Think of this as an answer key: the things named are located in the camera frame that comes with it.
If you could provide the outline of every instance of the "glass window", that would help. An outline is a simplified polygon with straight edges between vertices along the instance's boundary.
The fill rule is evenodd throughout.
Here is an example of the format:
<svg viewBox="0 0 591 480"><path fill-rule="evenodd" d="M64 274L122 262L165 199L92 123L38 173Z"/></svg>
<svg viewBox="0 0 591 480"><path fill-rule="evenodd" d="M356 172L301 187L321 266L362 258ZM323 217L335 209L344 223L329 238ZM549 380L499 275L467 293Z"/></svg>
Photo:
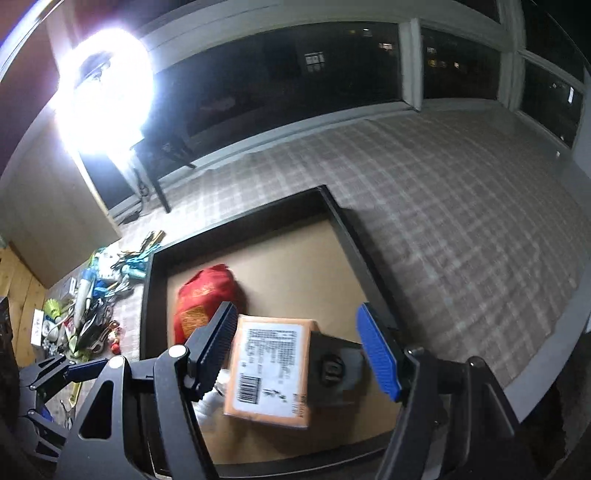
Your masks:
<svg viewBox="0 0 591 480"><path fill-rule="evenodd" d="M496 99L500 52L436 30L421 32L425 98Z"/></svg>
<svg viewBox="0 0 591 480"><path fill-rule="evenodd" d="M525 62L525 86L521 109L569 147L581 116L583 95L550 72Z"/></svg>
<svg viewBox="0 0 591 480"><path fill-rule="evenodd" d="M495 22L499 21L499 9L496 7L496 0L456 0L467 7L470 7Z"/></svg>
<svg viewBox="0 0 591 480"><path fill-rule="evenodd" d="M531 0L523 0L522 7L527 50L583 81L583 59L566 34Z"/></svg>
<svg viewBox="0 0 591 480"><path fill-rule="evenodd" d="M301 25L211 48L155 76L145 128L159 177L193 159L295 121L401 99L398 26Z"/></svg>

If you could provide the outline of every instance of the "cable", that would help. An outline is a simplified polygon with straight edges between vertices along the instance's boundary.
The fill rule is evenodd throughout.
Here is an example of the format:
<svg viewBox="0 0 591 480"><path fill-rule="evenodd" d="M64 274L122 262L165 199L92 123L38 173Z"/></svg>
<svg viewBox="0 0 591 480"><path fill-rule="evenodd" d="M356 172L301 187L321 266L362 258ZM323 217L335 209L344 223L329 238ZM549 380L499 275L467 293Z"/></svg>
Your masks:
<svg viewBox="0 0 591 480"><path fill-rule="evenodd" d="M135 222L140 214L144 211L144 199L150 196L150 189L144 183L142 178L139 175L137 168L134 168L135 180L138 184L138 192L139 192L139 210L136 210L128 215L126 215L118 224L120 225L127 225L128 223Z"/></svg>

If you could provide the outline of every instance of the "bright light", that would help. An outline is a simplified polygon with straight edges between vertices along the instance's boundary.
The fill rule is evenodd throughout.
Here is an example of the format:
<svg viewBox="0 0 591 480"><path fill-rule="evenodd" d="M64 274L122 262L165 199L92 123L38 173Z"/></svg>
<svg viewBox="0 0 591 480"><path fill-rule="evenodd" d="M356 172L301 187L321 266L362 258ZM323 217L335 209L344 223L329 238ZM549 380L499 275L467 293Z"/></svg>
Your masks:
<svg viewBox="0 0 591 480"><path fill-rule="evenodd" d="M80 67L91 56L110 57L99 74L77 87ZM98 32L64 60L57 107L64 140L81 153L122 158L142 140L153 96L150 57L143 44L119 29Z"/></svg>

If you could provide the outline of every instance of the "black tray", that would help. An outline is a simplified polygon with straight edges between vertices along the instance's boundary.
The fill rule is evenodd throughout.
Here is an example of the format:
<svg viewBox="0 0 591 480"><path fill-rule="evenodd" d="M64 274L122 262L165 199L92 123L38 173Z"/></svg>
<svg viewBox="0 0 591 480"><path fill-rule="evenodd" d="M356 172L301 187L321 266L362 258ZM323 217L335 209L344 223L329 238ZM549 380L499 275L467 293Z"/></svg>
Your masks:
<svg viewBox="0 0 591 480"><path fill-rule="evenodd" d="M156 251L148 265L142 303L139 339L139 358L160 355L168 347L167 341L167 284L172 271L195 257L214 255L231 247L290 227L298 222L316 218L330 221L349 264L374 312L392 330L401 329L395 314L395 303L364 250L359 237L346 219L326 185L321 185L281 200L249 210L224 222L217 223ZM153 398L143 396L142 418L155 413ZM167 474L163 451L159 446L159 432L144 423L150 443L152 461L157 473ZM216 465L222 478L283 476L335 467L380 455L387 447L391 432L362 442L295 458L269 462Z"/></svg>

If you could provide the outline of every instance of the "red bag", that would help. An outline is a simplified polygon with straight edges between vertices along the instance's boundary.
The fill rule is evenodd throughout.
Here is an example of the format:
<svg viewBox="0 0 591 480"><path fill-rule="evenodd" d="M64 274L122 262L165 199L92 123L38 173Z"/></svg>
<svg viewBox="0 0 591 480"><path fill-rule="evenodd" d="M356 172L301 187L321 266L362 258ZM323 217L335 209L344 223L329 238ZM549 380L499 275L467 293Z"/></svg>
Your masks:
<svg viewBox="0 0 591 480"><path fill-rule="evenodd" d="M224 264L199 271L178 291L174 313L174 343L184 343L203 327L223 301L236 303L236 281Z"/></svg>

